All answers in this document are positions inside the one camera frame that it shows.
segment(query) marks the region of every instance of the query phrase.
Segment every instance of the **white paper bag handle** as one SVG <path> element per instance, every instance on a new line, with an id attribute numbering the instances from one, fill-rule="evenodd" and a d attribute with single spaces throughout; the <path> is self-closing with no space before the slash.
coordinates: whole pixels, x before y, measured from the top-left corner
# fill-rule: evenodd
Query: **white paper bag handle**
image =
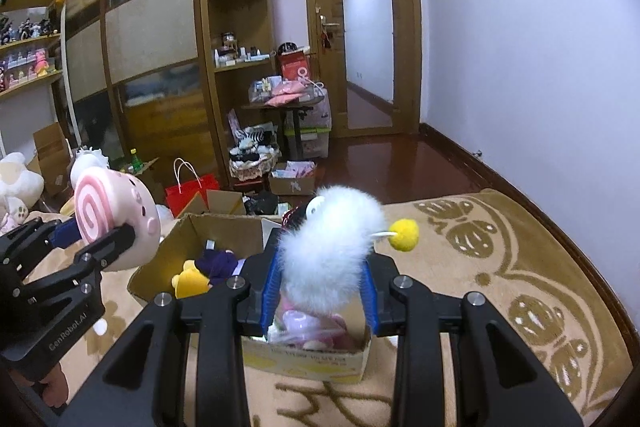
<path id="1" fill-rule="evenodd" d="M 180 166 L 178 167 L 178 169 L 175 169 L 175 164 L 181 161 L 182 163 L 180 164 Z M 185 165 L 187 165 L 187 168 L 193 172 L 193 175 L 196 176 L 196 180 L 198 181 L 198 185 L 200 186 L 200 188 L 202 188 L 202 183 L 200 183 L 200 177 L 198 176 L 198 173 L 196 172 L 196 169 L 193 168 L 193 165 L 191 165 L 189 162 L 184 161 L 182 158 L 176 158 L 174 160 L 174 175 L 175 175 L 175 180 L 178 182 L 178 192 L 180 192 L 180 194 L 182 194 L 182 186 L 180 185 L 180 169 L 182 169 L 182 167 L 184 167 Z"/>

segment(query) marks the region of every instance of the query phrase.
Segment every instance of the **screw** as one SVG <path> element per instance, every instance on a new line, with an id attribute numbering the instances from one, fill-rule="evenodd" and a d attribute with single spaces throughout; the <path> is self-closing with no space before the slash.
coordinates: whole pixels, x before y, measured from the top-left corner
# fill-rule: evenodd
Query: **screw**
<path id="1" fill-rule="evenodd" d="M 162 292 L 156 295 L 156 297 L 154 298 L 154 304 L 156 306 L 160 306 L 161 308 L 163 308 L 167 306 L 167 304 L 169 304 L 171 300 L 172 300 L 172 296 L 170 293 Z"/>
<path id="2" fill-rule="evenodd" d="M 226 285 L 232 290 L 239 290 L 244 286 L 244 277 L 240 277 L 239 275 L 229 277 L 229 279 L 226 280 Z"/>
<path id="3" fill-rule="evenodd" d="M 411 279 L 411 277 L 409 277 L 408 275 L 398 275 L 397 277 L 394 277 L 394 284 L 398 288 L 406 290 L 407 288 L 411 288 L 411 286 L 414 285 L 414 280 Z"/>
<path id="4" fill-rule="evenodd" d="M 486 302 L 486 298 L 480 292 L 469 292 L 466 296 L 472 306 L 482 306 Z"/>

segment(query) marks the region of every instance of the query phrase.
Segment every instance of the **white plush toy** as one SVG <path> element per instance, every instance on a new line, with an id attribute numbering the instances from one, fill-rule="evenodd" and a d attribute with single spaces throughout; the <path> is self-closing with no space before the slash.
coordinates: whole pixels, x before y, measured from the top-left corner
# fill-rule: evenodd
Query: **white plush toy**
<path id="1" fill-rule="evenodd" d="M 109 168 L 109 159 L 102 154 L 101 149 L 81 149 L 76 153 L 76 161 L 74 161 L 71 167 L 71 174 L 69 175 L 71 188 L 73 188 L 73 190 L 76 190 L 76 184 L 78 183 L 80 174 L 89 167 Z"/>
<path id="2" fill-rule="evenodd" d="M 43 189 L 43 177 L 27 170 L 24 154 L 12 152 L 0 160 L 0 196 L 18 198 L 31 208 Z"/>
<path id="3" fill-rule="evenodd" d="M 0 235 L 24 223 L 29 211 L 18 198 L 0 196 Z"/>
<path id="4" fill-rule="evenodd" d="M 382 206 L 355 188 L 322 188 L 306 221 L 280 238 L 284 296 L 314 315 L 338 312 L 357 295 L 373 234 L 386 230 Z"/>

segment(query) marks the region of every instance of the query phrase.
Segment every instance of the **yellow plush toy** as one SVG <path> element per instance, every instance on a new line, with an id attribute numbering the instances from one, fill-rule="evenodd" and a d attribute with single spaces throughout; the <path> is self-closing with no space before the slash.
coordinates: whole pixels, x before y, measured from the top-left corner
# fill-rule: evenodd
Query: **yellow plush toy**
<path id="1" fill-rule="evenodd" d="M 178 299 L 193 297 L 209 290 L 209 279 L 196 268 L 195 263 L 188 259 L 182 265 L 182 272 L 171 279 L 175 296 Z"/>

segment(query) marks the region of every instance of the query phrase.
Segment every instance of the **baseboard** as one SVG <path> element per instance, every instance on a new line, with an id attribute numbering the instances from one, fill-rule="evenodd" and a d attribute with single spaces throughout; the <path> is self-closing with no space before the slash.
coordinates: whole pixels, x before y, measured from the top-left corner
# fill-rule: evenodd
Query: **baseboard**
<path id="1" fill-rule="evenodd" d="M 549 216 L 540 210 L 537 205 L 532 203 L 522 192 L 500 176 L 498 172 L 482 163 L 453 140 L 425 123 L 419 125 L 418 132 L 427 139 L 429 145 L 436 148 L 440 153 L 445 155 L 447 159 L 463 169 L 466 174 L 472 178 L 473 182 L 480 187 L 494 188 L 516 201 L 516 203 L 524 207 L 529 214 L 535 217 L 540 224 L 556 238 L 556 241 L 571 255 L 572 259 L 587 276 L 587 279 L 589 279 L 594 288 L 596 288 L 598 295 L 600 295 L 606 304 L 616 325 L 620 329 L 633 365 L 638 364 L 640 362 L 640 337 L 636 327 L 626 313 L 622 302 L 620 302 L 618 296 L 613 292 L 611 286 L 609 286 L 609 283 L 606 282 L 598 269 L 571 238 L 569 238 Z"/>
<path id="2" fill-rule="evenodd" d="M 353 92 L 357 93 L 360 97 L 364 98 L 367 102 L 369 102 L 373 107 L 379 109 L 385 114 L 392 116 L 394 113 L 394 105 L 392 103 L 387 102 L 384 98 L 373 94 L 369 90 L 365 89 L 358 84 L 354 84 L 353 82 L 349 82 L 347 80 L 347 89 L 351 89 Z"/>

